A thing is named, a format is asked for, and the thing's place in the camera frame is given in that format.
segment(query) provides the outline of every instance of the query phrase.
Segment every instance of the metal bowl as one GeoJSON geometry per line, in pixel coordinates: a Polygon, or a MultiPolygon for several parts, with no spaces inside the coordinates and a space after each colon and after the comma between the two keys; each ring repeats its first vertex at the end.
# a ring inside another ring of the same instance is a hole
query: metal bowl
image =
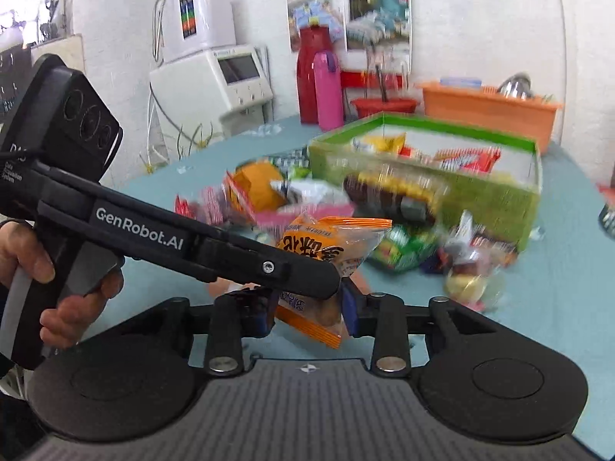
{"type": "Polygon", "coordinates": [[[497,92],[513,99],[533,99],[532,82],[526,73],[515,74],[500,85],[497,92]]]}

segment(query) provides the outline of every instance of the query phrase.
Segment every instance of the grey textured surface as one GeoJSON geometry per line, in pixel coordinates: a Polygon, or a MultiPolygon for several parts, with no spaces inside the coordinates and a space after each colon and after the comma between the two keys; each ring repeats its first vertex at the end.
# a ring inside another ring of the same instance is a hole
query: grey textured surface
{"type": "Polygon", "coordinates": [[[28,461],[573,461],[592,459],[572,438],[508,448],[438,423],[401,380],[359,360],[262,360],[210,384],[158,434],[117,445],[48,438],[28,461]]]}

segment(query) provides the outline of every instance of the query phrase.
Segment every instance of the table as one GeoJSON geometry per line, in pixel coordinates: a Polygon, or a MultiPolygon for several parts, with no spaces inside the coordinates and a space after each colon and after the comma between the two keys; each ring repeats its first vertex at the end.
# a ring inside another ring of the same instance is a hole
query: table
{"type": "MultiPolygon", "coordinates": [[[[297,118],[261,127],[220,142],[154,175],[137,178],[121,189],[137,199],[173,209],[175,195],[196,197],[221,182],[224,172],[250,158],[304,146],[318,128],[297,118]]],[[[615,454],[615,241],[598,224],[604,201],[595,186],[558,146],[543,159],[544,192],[533,241],[517,265],[506,271],[506,297],[491,317],[562,352],[585,372],[589,399],[575,434],[601,456],[615,454]]],[[[442,278],[419,272],[388,275],[369,265],[361,268],[373,291],[400,296],[406,304],[426,305],[442,294],[442,278]]],[[[125,288],[112,300],[88,335],[104,331],[163,300],[182,296],[193,305],[211,303],[196,280],[160,267],[127,260],[125,288]]],[[[427,361],[422,338],[411,337],[413,365],[427,361]]],[[[372,338],[349,340],[331,350],[279,323],[263,340],[245,340],[246,353],[272,358],[326,359],[360,357],[369,362],[372,338]]],[[[195,341],[191,365],[200,365],[205,337],[195,341]]]]}

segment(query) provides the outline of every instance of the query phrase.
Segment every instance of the hand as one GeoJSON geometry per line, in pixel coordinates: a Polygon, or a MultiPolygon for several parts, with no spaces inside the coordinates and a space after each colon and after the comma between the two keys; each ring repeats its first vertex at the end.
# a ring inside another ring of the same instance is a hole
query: hand
{"type": "MultiPolygon", "coordinates": [[[[7,288],[20,265],[39,283],[47,284],[55,277],[53,263],[35,233],[27,226],[10,222],[0,228],[0,283],[7,288]]],[[[85,330],[100,316],[107,300],[124,286],[124,277],[117,270],[107,275],[98,291],[83,296],[70,296],[58,308],[41,314],[41,339],[56,348],[68,348],[81,340],[85,330]]]]}

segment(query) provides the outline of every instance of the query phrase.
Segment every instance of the bedding poster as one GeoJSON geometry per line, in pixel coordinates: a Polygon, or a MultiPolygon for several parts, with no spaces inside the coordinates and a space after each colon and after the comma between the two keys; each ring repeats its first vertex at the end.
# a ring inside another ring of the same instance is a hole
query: bedding poster
{"type": "Polygon", "coordinates": [[[410,70],[411,0],[287,0],[290,46],[298,51],[300,31],[316,19],[329,28],[344,70],[367,69],[367,51],[390,52],[410,70]]]}

